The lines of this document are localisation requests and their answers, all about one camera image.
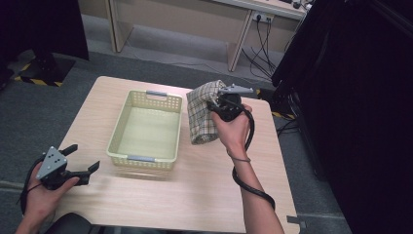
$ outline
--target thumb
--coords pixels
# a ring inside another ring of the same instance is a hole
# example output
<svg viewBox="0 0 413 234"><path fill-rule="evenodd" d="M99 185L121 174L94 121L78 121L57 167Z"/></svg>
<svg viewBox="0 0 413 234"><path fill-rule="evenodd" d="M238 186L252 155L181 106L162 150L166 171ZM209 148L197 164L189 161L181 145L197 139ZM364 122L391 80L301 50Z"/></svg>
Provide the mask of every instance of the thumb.
<svg viewBox="0 0 413 234"><path fill-rule="evenodd" d="M68 179L60 188L56 190L56 192L60 195L63 196L64 193L70 190L78 181L80 178L78 177L72 177Z"/></svg>

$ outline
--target person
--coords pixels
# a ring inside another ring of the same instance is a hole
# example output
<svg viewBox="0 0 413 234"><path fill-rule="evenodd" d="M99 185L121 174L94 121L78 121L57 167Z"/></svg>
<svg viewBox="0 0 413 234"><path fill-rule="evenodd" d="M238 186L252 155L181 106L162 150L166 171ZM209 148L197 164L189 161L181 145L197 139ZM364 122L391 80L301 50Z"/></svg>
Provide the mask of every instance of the person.
<svg viewBox="0 0 413 234"><path fill-rule="evenodd" d="M244 108L249 112L252 108L244 104ZM249 186L264 191L254 169L248 162L249 158L244 148L249 132L249 120L244 113L241 113L231 122L224 122L218 114L211 113L212 121L218 130L218 136L234 163L238 177ZM277 214L271 204L265 199L252 194L241 188L241 195L244 206L244 225L246 233L284 233Z"/></svg>
<svg viewBox="0 0 413 234"><path fill-rule="evenodd" d="M252 111L248 105L244 104L244 108L250 112ZM235 120L224 122L218 114L211 112L211 118L218 130L219 139L227 148L228 154L231 155L238 177L249 186L264 191L254 169L251 164L247 162L248 156L244 149L244 144L249 132L249 120L246 115L242 113ZM34 168L28 188L33 188L40 184L40 181L36 179L35 175L37 175L41 164L42 163L39 163ZM27 195L26 212L16 233L38 233L42 223L55 211L61 197L70 190L78 180L78 177L72 177L57 190L48 190L44 186L38 186L32 189ZM268 201L243 188L241 188L241 195L243 199L246 233L284 233L280 220Z"/></svg>

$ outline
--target folded cloth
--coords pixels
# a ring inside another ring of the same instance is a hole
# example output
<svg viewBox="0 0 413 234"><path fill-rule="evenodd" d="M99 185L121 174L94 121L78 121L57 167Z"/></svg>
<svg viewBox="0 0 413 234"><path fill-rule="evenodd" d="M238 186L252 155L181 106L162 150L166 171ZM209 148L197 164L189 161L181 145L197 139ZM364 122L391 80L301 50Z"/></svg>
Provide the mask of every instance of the folded cloth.
<svg viewBox="0 0 413 234"><path fill-rule="evenodd" d="M188 98L189 130L192 144L203 144L218 138L218 131L207 109L208 101L216 101L225 84L218 80L206 83L186 94Z"/></svg>

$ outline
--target white desk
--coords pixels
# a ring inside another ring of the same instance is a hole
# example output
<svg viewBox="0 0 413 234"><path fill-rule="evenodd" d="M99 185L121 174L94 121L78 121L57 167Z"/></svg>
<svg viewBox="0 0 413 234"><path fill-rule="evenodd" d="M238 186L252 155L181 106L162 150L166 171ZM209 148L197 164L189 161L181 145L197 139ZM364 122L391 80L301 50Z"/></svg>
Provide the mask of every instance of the white desk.
<svg viewBox="0 0 413 234"><path fill-rule="evenodd" d="M178 156L163 180L120 174L106 146L129 90L153 90L184 97ZM56 218L73 212L92 224L139 226L176 230L243 233L243 205L238 185L231 177L233 164L219 140L192 145L186 94L188 89L100 77L70 127L60 148L77 143L67 169L83 171L96 161L100 168L87 186L72 188L60 202ZM296 216L273 117L267 102L244 98L253 108L255 136L249 157L265 191L277 203L286 233L299 233L287 223Z"/></svg>
<svg viewBox="0 0 413 234"><path fill-rule="evenodd" d="M80 0L80 5L83 14L108 16L114 52L122 51L138 24L227 42L230 71L236 69L243 45L261 47L255 25L251 27L255 11L275 15L269 50L280 52L305 15L279 0ZM266 24L260 24L266 32Z"/></svg>

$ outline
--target basket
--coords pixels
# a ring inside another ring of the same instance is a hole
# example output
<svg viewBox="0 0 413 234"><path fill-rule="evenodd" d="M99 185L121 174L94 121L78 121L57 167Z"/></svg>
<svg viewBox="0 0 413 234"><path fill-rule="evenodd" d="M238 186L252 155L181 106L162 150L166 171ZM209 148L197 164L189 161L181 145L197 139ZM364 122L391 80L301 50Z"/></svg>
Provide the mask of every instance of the basket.
<svg viewBox="0 0 413 234"><path fill-rule="evenodd" d="M107 154L118 167L170 171L176 160L182 97L130 91Z"/></svg>

